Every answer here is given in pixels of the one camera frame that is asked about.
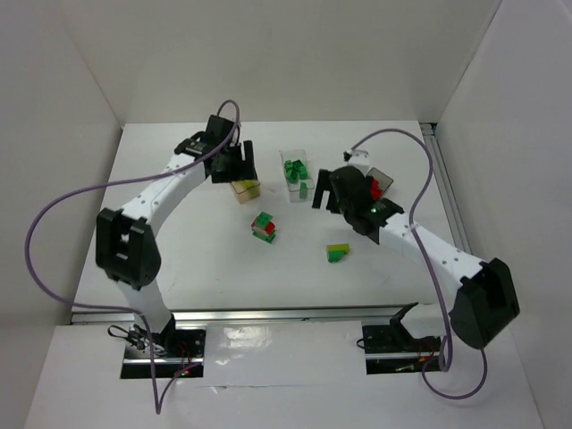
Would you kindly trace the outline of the dark green lego cube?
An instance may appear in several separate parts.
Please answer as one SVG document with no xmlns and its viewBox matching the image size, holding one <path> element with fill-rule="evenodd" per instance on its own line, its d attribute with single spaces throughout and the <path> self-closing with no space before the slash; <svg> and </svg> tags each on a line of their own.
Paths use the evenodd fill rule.
<svg viewBox="0 0 572 429">
<path fill-rule="evenodd" d="M 293 169 L 299 180 L 304 181 L 308 178 L 307 166 L 300 160 L 293 163 Z"/>
</svg>

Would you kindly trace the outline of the yellow green red lego stack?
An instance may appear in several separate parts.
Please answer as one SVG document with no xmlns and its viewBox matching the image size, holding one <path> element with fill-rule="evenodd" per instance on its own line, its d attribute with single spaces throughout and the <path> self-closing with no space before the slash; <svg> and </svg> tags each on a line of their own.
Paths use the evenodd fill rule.
<svg viewBox="0 0 572 429">
<path fill-rule="evenodd" d="M 330 244 L 326 246 L 326 257 L 329 263 L 341 261 L 350 252 L 348 243 Z"/>
</svg>

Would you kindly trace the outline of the red lego brick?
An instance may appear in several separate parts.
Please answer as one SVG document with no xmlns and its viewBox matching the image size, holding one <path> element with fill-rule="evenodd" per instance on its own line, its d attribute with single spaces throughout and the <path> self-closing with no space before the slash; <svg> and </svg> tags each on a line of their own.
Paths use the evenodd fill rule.
<svg viewBox="0 0 572 429">
<path fill-rule="evenodd" d="M 379 200 L 385 193 L 385 189 L 376 179 L 371 182 L 371 197 L 373 200 Z"/>
</svg>

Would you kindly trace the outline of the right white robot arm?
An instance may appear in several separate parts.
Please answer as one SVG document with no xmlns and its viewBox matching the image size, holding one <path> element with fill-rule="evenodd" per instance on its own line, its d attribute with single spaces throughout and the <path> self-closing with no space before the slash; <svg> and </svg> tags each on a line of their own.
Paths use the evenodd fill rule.
<svg viewBox="0 0 572 429">
<path fill-rule="evenodd" d="M 327 210 L 343 215 L 352 229 L 411 262 L 431 266 L 444 304 L 409 304 L 392 319 L 406 340 L 442 337 L 451 329 L 472 349 L 484 349 L 520 312 L 509 267 L 498 258 L 485 262 L 455 248 L 419 223 L 403 208 L 380 197 L 380 177 L 348 165 L 320 170 L 312 206 L 329 195 Z"/>
</svg>

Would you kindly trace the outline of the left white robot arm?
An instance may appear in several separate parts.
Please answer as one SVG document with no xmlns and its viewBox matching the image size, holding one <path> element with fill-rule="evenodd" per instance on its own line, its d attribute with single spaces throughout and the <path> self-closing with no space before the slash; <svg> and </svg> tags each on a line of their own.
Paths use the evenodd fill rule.
<svg viewBox="0 0 572 429">
<path fill-rule="evenodd" d="M 156 237 L 180 202 L 203 182 L 256 178 L 253 144 L 240 142 L 239 134 L 236 122 L 210 116 L 206 128 L 184 139 L 136 197 L 97 216 L 96 264 L 135 309 L 139 331 L 164 350 L 174 346 L 176 327 L 156 280 L 162 265 Z"/>
</svg>

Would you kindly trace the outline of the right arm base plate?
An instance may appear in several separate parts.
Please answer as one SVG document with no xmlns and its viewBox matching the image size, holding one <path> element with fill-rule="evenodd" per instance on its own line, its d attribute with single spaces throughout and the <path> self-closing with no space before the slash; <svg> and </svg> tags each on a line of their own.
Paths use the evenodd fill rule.
<svg viewBox="0 0 572 429">
<path fill-rule="evenodd" d="M 430 372 L 439 371 L 437 357 L 442 336 L 417 339 L 402 323 L 415 306 L 416 303 L 404 306 L 385 322 L 362 325 L 362 337 L 356 340 L 356 346 L 364 351 L 368 375 L 419 373 L 425 364 Z"/>
</svg>

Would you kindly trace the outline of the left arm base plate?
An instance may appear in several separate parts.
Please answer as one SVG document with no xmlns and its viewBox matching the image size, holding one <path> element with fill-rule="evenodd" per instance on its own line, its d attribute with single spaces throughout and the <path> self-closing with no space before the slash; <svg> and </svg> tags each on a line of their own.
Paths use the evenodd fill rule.
<svg viewBox="0 0 572 429">
<path fill-rule="evenodd" d="M 140 380 L 151 377 L 149 341 L 138 327 L 129 329 L 112 324 L 107 334 L 125 341 L 120 378 Z M 155 345 L 156 377 L 172 378 L 180 372 L 180 378 L 202 378 L 204 375 L 205 329 L 184 329 L 175 333 L 171 345 Z"/>
</svg>

